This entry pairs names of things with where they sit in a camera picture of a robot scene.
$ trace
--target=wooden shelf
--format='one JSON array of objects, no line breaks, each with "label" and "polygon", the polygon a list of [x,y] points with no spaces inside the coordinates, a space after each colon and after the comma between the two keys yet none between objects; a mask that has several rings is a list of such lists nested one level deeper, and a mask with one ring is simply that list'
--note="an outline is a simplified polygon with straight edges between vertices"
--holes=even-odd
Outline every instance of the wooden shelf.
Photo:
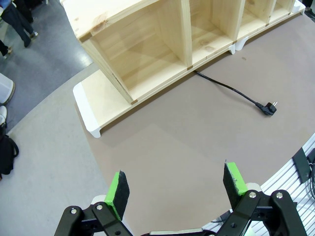
[{"label": "wooden shelf", "polygon": [[266,23],[262,19],[260,19],[259,17],[257,17],[256,15],[254,15],[245,8],[237,39],[244,38],[265,26]]}]

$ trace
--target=white plastic base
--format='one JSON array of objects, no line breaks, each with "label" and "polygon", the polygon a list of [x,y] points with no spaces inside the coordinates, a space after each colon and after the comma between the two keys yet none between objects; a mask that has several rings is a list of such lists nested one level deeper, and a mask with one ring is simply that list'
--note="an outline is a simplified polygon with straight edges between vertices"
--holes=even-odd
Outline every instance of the white plastic base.
[{"label": "white plastic base", "polygon": [[294,6],[292,9],[292,13],[296,13],[296,12],[300,11],[301,6],[303,6],[303,4],[299,0],[295,0]]},{"label": "white plastic base", "polygon": [[93,131],[90,131],[90,133],[92,134],[94,138],[97,138],[97,139],[100,138],[100,127]]},{"label": "white plastic base", "polygon": [[241,39],[240,41],[232,44],[231,46],[229,46],[229,51],[232,55],[235,54],[235,51],[240,51],[243,49],[246,41],[248,40],[248,36],[246,38]]},{"label": "white plastic base", "polygon": [[232,44],[231,46],[229,46],[228,49],[232,55],[235,54],[235,44]]},{"label": "white plastic base", "polygon": [[243,39],[241,39],[237,43],[235,43],[235,50],[236,51],[242,50],[247,40],[248,40],[248,36],[243,38]]}]

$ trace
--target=wood grain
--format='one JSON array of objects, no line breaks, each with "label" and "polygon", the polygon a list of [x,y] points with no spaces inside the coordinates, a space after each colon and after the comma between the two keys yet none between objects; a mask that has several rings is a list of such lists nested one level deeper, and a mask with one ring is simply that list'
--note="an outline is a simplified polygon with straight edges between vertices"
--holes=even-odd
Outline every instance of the wood grain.
[{"label": "wood grain", "polygon": [[156,7],[157,35],[187,66],[191,60],[189,0],[161,0]]},{"label": "wood grain", "polygon": [[75,36],[97,34],[111,24],[158,0],[62,0]]},{"label": "wood grain", "polygon": [[281,5],[285,10],[291,12],[295,0],[277,0],[277,4]]},{"label": "wood grain", "polygon": [[285,16],[287,16],[290,12],[285,9],[283,6],[281,6],[280,4],[276,3],[275,7],[274,7],[274,10],[271,14],[271,17],[270,17],[270,22],[274,22],[274,21],[277,21],[281,18],[284,18]]},{"label": "wood grain", "polygon": [[245,8],[237,39],[239,40],[247,37],[256,31],[263,29],[265,26],[266,23],[262,19],[258,18],[256,15]]},{"label": "wood grain", "polygon": [[121,95],[129,103],[133,102],[134,99],[130,96],[128,89],[122,82],[118,73],[114,71],[110,65],[107,57],[102,53],[102,49],[93,39],[89,39],[82,44],[83,48],[89,53],[94,62],[99,66],[104,75],[111,81],[115,88],[121,93]]},{"label": "wood grain", "polygon": [[193,64],[204,60],[206,57],[233,43],[226,34],[198,14],[192,16],[191,27]]},{"label": "wood grain", "polygon": [[275,0],[246,0],[245,8],[265,23],[269,23],[274,5]]},{"label": "wood grain", "polygon": [[245,0],[203,0],[210,4],[210,21],[233,41],[241,25]]},{"label": "wood grain", "polygon": [[115,57],[111,64],[137,99],[187,70],[156,34]]}]

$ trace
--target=black backpack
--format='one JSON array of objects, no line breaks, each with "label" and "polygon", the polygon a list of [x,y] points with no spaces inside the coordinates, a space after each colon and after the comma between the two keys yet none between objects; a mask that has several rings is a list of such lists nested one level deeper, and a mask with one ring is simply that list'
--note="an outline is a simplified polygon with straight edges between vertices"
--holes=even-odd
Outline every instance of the black backpack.
[{"label": "black backpack", "polygon": [[1,174],[10,174],[13,170],[13,160],[19,154],[16,143],[5,134],[5,127],[5,123],[0,126],[0,179]]}]

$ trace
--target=bolt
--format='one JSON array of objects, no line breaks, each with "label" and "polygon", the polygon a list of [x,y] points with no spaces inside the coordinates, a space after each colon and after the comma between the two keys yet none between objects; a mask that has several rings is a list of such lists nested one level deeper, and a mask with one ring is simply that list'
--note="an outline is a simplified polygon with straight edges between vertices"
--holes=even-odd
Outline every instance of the bolt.
[{"label": "bolt", "polygon": [[281,199],[281,198],[283,197],[283,194],[282,194],[282,193],[277,193],[277,194],[276,194],[276,197],[279,198],[279,199]]},{"label": "bolt", "polygon": [[250,198],[255,198],[255,197],[256,197],[256,194],[255,194],[254,192],[250,192],[249,197],[250,197]]}]

